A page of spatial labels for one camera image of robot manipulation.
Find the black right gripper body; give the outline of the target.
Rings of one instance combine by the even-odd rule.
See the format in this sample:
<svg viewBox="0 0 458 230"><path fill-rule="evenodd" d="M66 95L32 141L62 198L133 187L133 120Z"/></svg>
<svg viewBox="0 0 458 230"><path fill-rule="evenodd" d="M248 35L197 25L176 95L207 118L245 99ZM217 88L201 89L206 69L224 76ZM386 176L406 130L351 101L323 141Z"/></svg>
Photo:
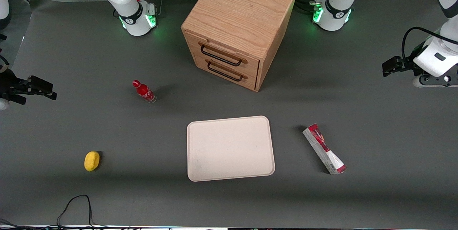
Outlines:
<svg viewBox="0 0 458 230"><path fill-rule="evenodd" d="M0 94L3 99L12 99L13 92L26 91L23 80L18 78L11 69L6 69L0 74Z"/></svg>

